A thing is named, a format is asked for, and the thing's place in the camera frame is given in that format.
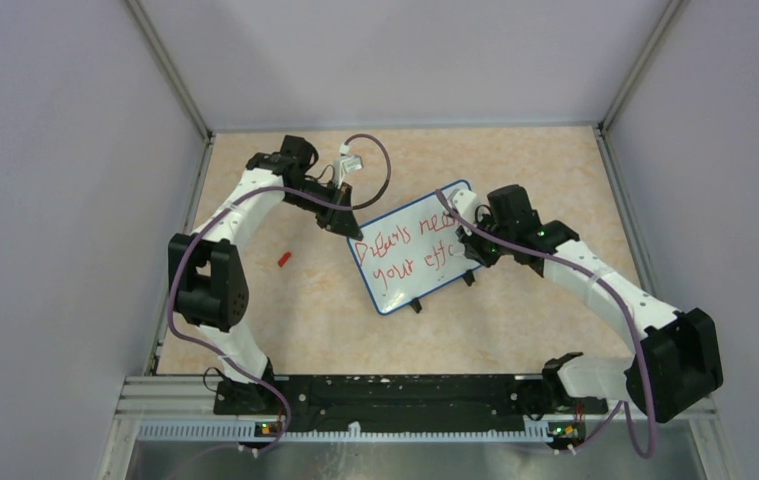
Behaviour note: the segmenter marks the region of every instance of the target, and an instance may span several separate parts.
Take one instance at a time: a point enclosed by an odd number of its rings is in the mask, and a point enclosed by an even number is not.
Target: white cable tray
[[[256,422],[251,420],[144,420],[139,441],[193,442],[269,442],[271,437],[255,436]],[[346,432],[287,433],[283,442],[550,442],[547,421],[526,421],[525,429],[516,432],[435,432],[435,433],[377,433],[362,432],[358,422]]]

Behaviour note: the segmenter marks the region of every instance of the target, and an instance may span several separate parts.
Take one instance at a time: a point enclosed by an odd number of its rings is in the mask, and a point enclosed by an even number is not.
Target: gray wall
[[[119,0],[0,0],[0,478],[93,478],[201,141]]]
[[[144,0],[215,129],[593,122],[666,0]]]
[[[759,478],[759,2],[691,2],[613,141],[663,296],[717,321],[717,403]]]

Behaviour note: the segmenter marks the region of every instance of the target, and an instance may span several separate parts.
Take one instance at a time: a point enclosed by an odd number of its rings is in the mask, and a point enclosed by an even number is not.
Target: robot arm
[[[592,277],[558,263],[518,253],[459,227],[465,256],[490,267],[503,255],[572,292],[606,321],[634,353],[632,337],[614,298],[600,285],[604,280],[623,298],[632,314],[647,359],[656,420],[666,422],[723,383],[715,326],[700,309],[683,313],[636,287],[606,265],[559,221],[541,224],[526,191],[511,185],[488,194],[483,204],[470,190],[456,190],[449,202],[459,215],[480,230],[508,242],[593,272]],[[646,413],[641,378],[634,358],[596,358],[571,353],[547,362],[545,380],[558,394],[629,401]]]
[[[361,229],[352,210],[341,211],[317,205],[299,196],[277,190],[288,187],[337,205],[351,206],[352,188],[335,180],[321,184],[307,175],[317,158],[314,147],[300,137],[286,136],[279,152],[256,154],[235,190],[212,217],[220,218],[191,253],[188,268],[182,272],[176,295],[175,311],[197,326],[208,340],[226,356],[233,358],[248,373],[261,378],[269,361],[258,348],[244,318],[249,303],[249,290],[241,267],[240,253],[261,224],[264,217],[280,202],[290,203],[315,214],[317,225],[339,235],[362,239]],[[347,156],[338,166],[360,165],[360,158]],[[240,205],[234,202],[245,194],[263,188],[271,191],[249,197]],[[185,254],[193,235],[176,234],[169,244],[169,278],[173,281],[179,261]],[[198,269],[209,265],[208,275]],[[225,374],[237,382],[249,379],[224,363]]]

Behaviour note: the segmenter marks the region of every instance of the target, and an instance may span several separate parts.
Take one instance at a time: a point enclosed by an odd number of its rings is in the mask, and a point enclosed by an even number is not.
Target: whiteboard
[[[456,188],[470,184],[459,180],[441,191],[449,196]],[[377,312],[388,315],[479,268],[464,257],[458,227],[431,193],[362,225],[364,240],[347,239]]]

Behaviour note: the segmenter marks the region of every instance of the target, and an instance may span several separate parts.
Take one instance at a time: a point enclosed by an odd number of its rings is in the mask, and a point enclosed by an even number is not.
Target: red marker
[[[282,255],[282,258],[279,259],[279,268],[282,268],[289,258],[291,258],[291,252],[285,252],[285,254]]]

